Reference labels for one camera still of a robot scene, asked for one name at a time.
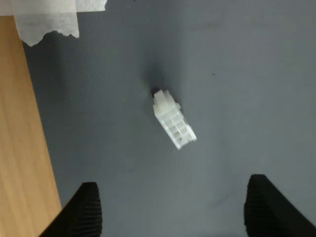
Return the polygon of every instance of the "black plastic part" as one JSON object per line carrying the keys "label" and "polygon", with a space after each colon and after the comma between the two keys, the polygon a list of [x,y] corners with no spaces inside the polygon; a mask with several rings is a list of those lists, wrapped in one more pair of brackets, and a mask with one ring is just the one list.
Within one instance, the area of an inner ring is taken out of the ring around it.
{"label": "black plastic part", "polygon": [[99,237],[102,210],[96,183],[83,183],[40,237]]}
{"label": "black plastic part", "polygon": [[244,224],[250,237],[316,237],[315,226],[260,174],[248,183]]}

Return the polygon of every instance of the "wooden desk edge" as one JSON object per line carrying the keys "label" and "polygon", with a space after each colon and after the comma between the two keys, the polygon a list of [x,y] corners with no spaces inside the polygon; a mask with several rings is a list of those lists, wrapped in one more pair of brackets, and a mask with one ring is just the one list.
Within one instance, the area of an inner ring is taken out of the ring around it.
{"label": "wooden desk edge", "polygon": [[0,17],[0,237],[35,237],[61,210],[13,16]]}

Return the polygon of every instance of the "white paper towel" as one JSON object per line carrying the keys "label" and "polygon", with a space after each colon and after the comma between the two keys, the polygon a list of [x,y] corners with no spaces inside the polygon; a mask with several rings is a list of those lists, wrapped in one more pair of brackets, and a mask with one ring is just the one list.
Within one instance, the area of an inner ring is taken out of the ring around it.
{"label": "white paper towel", "polygon": [[29,46],[57,31],[79,37],[77,11],[103,11],[107,0],[0,0],[0,16],[14,15],[19,37]]}

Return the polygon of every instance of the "white plastic connector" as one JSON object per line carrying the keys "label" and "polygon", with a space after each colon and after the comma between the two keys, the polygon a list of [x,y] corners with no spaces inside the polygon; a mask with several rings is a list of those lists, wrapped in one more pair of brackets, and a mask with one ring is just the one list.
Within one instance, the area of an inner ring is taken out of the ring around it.
{"label": "white plastic connector", "polygon": [[178,149],[197,139],[180,108],[169,91],[160,90],[154,94],[155,116]]}

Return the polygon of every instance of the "black ribbed object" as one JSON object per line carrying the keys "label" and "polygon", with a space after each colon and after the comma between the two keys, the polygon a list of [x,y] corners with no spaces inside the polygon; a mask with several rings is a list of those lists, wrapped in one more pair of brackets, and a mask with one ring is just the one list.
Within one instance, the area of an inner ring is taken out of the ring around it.
{"label": "black ribbed object", "polygon": [[40,237],[99,237],[102,210],[96,183],[83,183]]}
{"label": "black ribbed object", "polygon": [[248,183],[244,224],[250,237],[316,237],[315,226],[260,174]]}

